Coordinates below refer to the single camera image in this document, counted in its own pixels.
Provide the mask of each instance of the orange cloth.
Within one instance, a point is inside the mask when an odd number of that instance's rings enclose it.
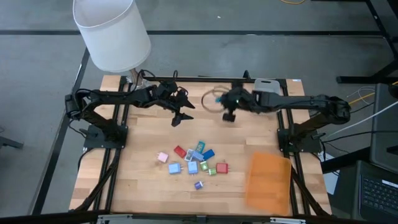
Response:
[[[246,181],[246,204],[274,215],[290,215],[289,159],[255,152]]]

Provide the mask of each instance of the gray floor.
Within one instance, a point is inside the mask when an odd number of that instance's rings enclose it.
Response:
[[[294,6],[277,0],[137,0],[148,30],[376,30],[365,4],[311,2]],[[396,18],[385,1],[375,1],[392,33]],[[0,29],[76,29],[71,0],[2,0]],[[361,85],[338,85],[337,75],[370,75],[392,60],[382,39],[336,37],[152,36],[152,52],[141,65],[157,75],[300,78],[309,95],[346,98]],[[2,136],[23,141],[23,150],[0,151],[0,217],[29,213],[31,200],[85,45],[80,36],[0,36],[0,126]],[[105,72],[90,61],[83,87],[98,88]],[[363,106],[363,102],[354,108]],[[372,113],[366,108],[350,124]],[[84,127],[80,122],[76,127]],[[331,133],[341,126],[328,126]],[[350,134],[370,130],[361,124]],[[83,140],[68,132],[44,212],[65,212],[76,179]],[[345,139],[347,151],[369,144],[368,136]],[[342,152],[327,148],[333,156]]]

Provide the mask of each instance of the red block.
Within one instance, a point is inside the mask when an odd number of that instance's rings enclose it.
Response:
[[[174,152],[177,153],[182,159],[187,155],[187,152],[185,152],[185,150],[183,150],[180,146],[177,146],[174,149]]]
[[[226,163],[217,163],[216,171],[218,174],[227,174],[228,173],[228,164]]]

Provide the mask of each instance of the wooden tabletop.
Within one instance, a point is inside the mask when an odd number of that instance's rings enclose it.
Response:
[[[117,91],[120,76],[104,76],[101,90]],[[189,100],[196,109],[183,112],[195,119],[182,121],[173,128],[174,114],[158,106],[140,109],[131,106],[127,125],[129,133],[126,147],[122,150],[116,179],[112,212],[212,214],[212,215],[271,215],[266,211],[248,208],[244,203],[245,175],[254,151],[282,156],[277,143],[278,128],[275,113],[253,114],[236,111],[236,121],[222,121],[222,113],[209,113],[200,104],[204,92],[214,86],[230,87],[229,83],[180,82],[189,91]],[[252,90],[254,84],[244,84]],[[287,80],[289,95],[303,95],[300,80]],[[205,104],[215,105],[214,96]],[[100,106],[96,111],[111,118],[114,106]],[[309,119],[308,111],[293,110],[295,123]],[[217,162],[227,162],[230,171],[226,175],[209,176],[199,172],[188,175],[187,163],[173,149],[179,145],[185,150],[194,148],[198,141],[206,142],[206,148],[215,152],[208,160],[210,167]],[[169,155],[168,163],[179,162],[185,169],[181,174],[170,175],[168,164],[156,159],[158,152]],[[88,153],[82,160],[72,195],[70,208],[79,206],[93,190],[100,176],[104,149]],[[319,160],[309,153],[301,153],[305,183],[324,210],[331,213],[325,182]],[[202,181],[204,187],[195,190],[194,183]],[[104,188],[100,208],[104,208],[108,186]],[[296,186],[300,213],[303,213],[300,191]]]

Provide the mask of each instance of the white lampshade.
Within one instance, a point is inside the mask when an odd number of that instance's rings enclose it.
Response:
[[[125,72],[149,56],[150,40],[135,0],[74,0],[73,18],[99,69]]]

